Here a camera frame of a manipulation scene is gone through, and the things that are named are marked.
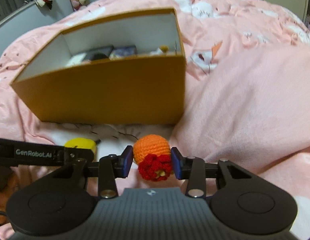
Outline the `operator hand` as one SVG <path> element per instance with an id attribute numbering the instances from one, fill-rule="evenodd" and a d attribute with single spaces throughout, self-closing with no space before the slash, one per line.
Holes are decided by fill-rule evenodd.
<path id="1" fill-rule="evenodd" d="M 9 198 L 19 190 L 20 180 L 17 173 L 17 168 L 12 167 L 12 174 L 8 177 L 6 187 L 0 191 L 0 212 L 6 213 L 6 205 Z"/>

